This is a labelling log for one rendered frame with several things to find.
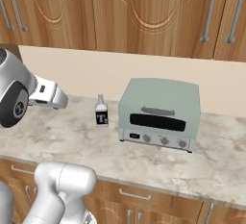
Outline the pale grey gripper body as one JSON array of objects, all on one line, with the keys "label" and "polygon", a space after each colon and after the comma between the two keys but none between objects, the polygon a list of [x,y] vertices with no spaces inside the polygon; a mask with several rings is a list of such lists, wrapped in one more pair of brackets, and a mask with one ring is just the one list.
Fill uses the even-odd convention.
[{"label": "pale grey gripper body", "polygon": [[65,109],[68,104],[67,95],[56,84],[52,84],[51,106],[54,109]]}]

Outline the small bottle with black label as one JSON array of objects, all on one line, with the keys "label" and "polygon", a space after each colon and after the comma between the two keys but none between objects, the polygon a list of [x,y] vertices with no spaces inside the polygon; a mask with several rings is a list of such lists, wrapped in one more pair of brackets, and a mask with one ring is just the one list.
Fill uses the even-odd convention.
[{"label": "small bottle with black label", "polygon": [[95,106],[95,118],[97,126],[109,125],[108,105],[104,102],[102,94],[98,95],[98,100]]}]

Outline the wooden upper cupboard door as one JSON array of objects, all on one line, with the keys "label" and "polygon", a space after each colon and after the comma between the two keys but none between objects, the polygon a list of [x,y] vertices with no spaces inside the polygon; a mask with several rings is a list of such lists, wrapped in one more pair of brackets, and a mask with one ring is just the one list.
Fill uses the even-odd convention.
[{"label": "wooden upper cupboard door", "polygon": [[27,32],[16,45],[94,50],[92,0],[17,0]]},{"label": "wooden upper cupboard door", "polygon": [[246,62],[246,0],[243,0],[234,34],[234,43],[228,44],[229,35],[238,0],[226,0],[220,30],[216,41],[214,58],[219,61]]},{"label": "wooden upper cupboard door", "polygon": [[97,49],[210,59],[225,1],[214,1],[209,40],[201,42],[210,0],[93,0]]},{"label": "wooden upper cupboard door", "polygon": [[6,25],[2,9],[0,7],[0,43],[5,44],[20,44],[21,43],[21,36],[18,29],[17,20],[15,18],[12,0],[4,0],[4,4],[6,10],[8,12],[8,16],[10,19],[11,24],[14,26],[14,31],[11,32]]}]

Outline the wooden cupboard door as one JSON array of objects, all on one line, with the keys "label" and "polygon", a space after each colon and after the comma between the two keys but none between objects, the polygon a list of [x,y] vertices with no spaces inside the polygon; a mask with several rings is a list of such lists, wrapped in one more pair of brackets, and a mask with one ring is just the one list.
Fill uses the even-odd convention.
[{"label": "wooden cupboard door", "polygon": [[2,9],[0,7],[0,43],[5,44],[20,44],[21,43],[21,36],[18,29],[17,20],[15,18],[12,0],[4,0],[4,4],[6,10],[8,12],[8,16],[10,19],[11,24],[14,26],[14,31],[11,32],[6,25]]},{"label": "wooden cupboard door", "polygon": [[144,209],[135,210],[135,224],[137,213],[141,212],[141,224],[197,224],[200,213],[189,214],[188,216],[178,216],[172,213],[160,213],[146,211]]},{"label": "wooden cupboard door", "polygon": [[234,34],[234,43],[228,44],[229,35],[238,0],[226,0],[220,30],[216,41],[214,58],[219,61],[246,62],[246,0],[243,0]]},{"label": "wooden cupboard door", "polygon": [[17,0],[27,32],[16,45],[94,50],[92,0]]},{"label": "wooden cupboard door", "polygon": [[[208,210],[209,202],[204,202],[197,224],[205,224]],[[214,204],[209,224],[246,224],[246,211]]]},{"label": "wooden cupboard door", "polygon": [[201,42],[210,0],[93,0],[97,49],[210,59],[225,1],[214,1],[209,40]]},{"label": "wooden cupboard door", "polygon": [[12,223],[21,224],[31,208],[29,199],[25,192],[25,186],[30,187],[30,194],[32,197],[32,201],[34,202],[34,189],[36,185],[32,181],[21,181],[14,178],[9,178],[9,186],[12,189],[14,205]]},{"label": "wooden cupboard door", "polygon": [[131,224],[134,224],[134,210],[123,204],[94,197],[85,198],[86,207],[94,214],[97,224],[127,224],[127,210],[131,210]]}]

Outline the wooden drawer front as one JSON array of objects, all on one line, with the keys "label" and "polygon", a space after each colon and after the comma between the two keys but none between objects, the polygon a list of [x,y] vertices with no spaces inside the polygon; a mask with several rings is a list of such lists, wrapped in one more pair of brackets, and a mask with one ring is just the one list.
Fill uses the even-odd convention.
[{"label": "wooden drawer front", "polygon": [[34,162],[22,161],[14,158],[0,158],[0,177],[9,183],[9,178],[14,178],[21,181],[34,181],[34,175],[25,174],[11,170],[11,165],[17,168],[35,172],[37,165]]},{"label": "wooden drawer front", "polygon": [[[123,191],[141,195],[152,196],[150,201],[135,199],[124,196],[119,193],[119,189]],[[141,209],[152,212],[172,213],[178,216],[188,216],[200,212],[203,202],[199,200],[192,200],[176,195],[165,194],[159,191],[149,190],[143,187],[133,187],[112,183],[108,181],[99,180],[94,189],[94,195],[101,197],[104,200],[110,200],[116,203],[127,203]]]}]

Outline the pale green toaster oven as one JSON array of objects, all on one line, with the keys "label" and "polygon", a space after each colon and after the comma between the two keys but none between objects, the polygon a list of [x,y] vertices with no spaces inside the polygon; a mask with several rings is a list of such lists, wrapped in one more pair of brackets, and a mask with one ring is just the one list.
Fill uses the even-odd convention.
[{"label": "pale green toaster oven", "polygon": [[192,153],[200,117],[198,85],[133,78],[118,103],[118,138]]}]

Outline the wooden lower cupboard door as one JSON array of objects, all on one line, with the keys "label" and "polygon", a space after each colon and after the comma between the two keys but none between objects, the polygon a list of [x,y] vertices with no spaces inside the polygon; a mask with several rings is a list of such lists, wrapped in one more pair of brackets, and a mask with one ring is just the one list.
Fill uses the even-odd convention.
[{"label": "wooden lower cupboard door", "polygon": [[[205,224],[208,210],[209,202],[204,202],[197,224]],[[209,224],[246,224],[246,211],[214,204]]]},{"label": "wooden lower cupboard door", "polygon": [[29,199],[25,192],[25,186],[30,187],[30,194],[32,197],[32,201],[34,202],[34,189],[36,185],[32,181],[21,181],[14,178],[9,178],[9,186],[12,189],[14,205],[12,223],[21,224],[31,208]]},{"label": "wooden lower cupboard door", "polygon": [[189,214],[188,216],[178,216],[172,213],[160,213],[146,211],[144,209],[135,210],[135,224],[137,213],[141,212],[141,224],[197,224],[200,213]]},{"label": "wooden lower cupboard door", "polygon": [[123,204],[94,197],[85,198],[86,207],[94,214],[97,224],[127,224],[127,210],[131,210],[131,224],[134,224],[134,210]]}]

